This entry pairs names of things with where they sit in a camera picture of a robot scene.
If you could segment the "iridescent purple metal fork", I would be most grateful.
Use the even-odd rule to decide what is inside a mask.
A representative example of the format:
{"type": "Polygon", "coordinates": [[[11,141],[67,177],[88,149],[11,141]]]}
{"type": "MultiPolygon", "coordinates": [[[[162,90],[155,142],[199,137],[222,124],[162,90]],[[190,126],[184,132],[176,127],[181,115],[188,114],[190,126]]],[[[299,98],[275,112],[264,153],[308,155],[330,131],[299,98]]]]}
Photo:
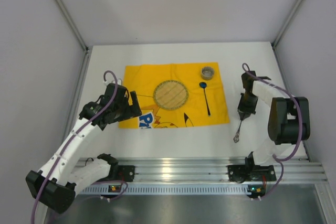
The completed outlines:
{"type": "Polygon", "coordinates": [[[237,129],[237,131],[235,133],[235,136],[233,138],[234,143],[238,143],[239,142],[242,122],[243,122],[243,120],[240,120],[238,129],[237,129]]]}

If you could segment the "round woven bamboo plate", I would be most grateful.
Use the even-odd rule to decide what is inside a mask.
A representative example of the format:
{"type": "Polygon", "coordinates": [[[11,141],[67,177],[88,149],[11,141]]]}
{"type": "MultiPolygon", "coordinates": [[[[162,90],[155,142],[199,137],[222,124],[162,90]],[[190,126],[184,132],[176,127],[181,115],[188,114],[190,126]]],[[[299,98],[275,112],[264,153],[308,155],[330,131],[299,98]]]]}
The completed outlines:
{"type": "Polygon", "coordinates": [[[153,99],[159,108],[177,110],[188,100],[187,87],[177,80],[165,80],[158,84],[153,92],[153,99]]]}

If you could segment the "yellow cartoon print cloth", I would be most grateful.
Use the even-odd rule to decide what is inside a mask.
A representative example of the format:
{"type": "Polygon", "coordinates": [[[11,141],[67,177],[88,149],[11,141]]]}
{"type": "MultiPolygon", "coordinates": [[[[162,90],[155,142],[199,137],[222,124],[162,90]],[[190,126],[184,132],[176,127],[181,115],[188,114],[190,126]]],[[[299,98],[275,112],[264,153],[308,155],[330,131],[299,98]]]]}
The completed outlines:
{"type": "Polygon", "coordinates": [[[126,66],[123,84],[137,94],[141,116],[121,129],[163,129],[230,122],[218,63],[126,66]]]}

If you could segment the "blue metal spoon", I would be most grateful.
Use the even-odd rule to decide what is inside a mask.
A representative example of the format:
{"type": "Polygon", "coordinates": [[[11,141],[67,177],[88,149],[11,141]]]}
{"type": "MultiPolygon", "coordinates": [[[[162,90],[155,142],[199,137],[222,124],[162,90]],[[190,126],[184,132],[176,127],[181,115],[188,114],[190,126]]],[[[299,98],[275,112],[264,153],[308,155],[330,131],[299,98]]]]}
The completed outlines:
{"type": "Polygon", "coordinates": [[[207,100],[207,96],[206,96],[207,83],[206,82],[200,82],[199,86],[203,89],[203,93],[204,93],[204,97],[205,97],[205,103],[206,103],[206,107],[207,107],[207,115],[210,117],[211,112],[210,112],[210,109],[209,109],[208,100],[207,100]]]}

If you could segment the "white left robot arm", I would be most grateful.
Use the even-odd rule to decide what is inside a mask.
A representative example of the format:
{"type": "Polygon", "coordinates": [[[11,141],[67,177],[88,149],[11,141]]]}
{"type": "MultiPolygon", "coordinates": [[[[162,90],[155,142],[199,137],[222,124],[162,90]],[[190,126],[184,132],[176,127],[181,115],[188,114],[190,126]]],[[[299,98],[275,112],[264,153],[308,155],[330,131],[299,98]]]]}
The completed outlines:
{"type": "Polygon", "coordinates": [[[135,91],[110,83],[96,102],[87,103],[74,128],[60,148],[39,171],[31,170],[26,183],[38,202],[64,213],[75,197],[91,184],[122,178],[119,162],[110,154],[100,154],[89,165],[74,171],[85,150],[107,125],[141,116],[135,91]]]}

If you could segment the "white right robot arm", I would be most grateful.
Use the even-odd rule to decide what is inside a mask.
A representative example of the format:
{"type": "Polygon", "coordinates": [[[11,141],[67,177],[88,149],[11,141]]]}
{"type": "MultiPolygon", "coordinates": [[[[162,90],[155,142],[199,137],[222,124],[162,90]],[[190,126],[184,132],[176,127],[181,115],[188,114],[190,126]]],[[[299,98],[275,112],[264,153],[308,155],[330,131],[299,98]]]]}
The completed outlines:
{"type": "Polygon", "coordinates": [[[242,74],[245,90],[238,104],[238,114],[243,122],[256,113],[259,100],[270,108],[267,124],[268,138],[245,157],[243,165],[229,165],[229,181],[275,182],[273,162],[284,162],[280,154],[293,146],[287,159],[297,152],[300,143],[310,137],[309,101],[305,97],[295,97],[285,89],[270,83],[268,77],[258,77],[251,70],[242,74]]]}

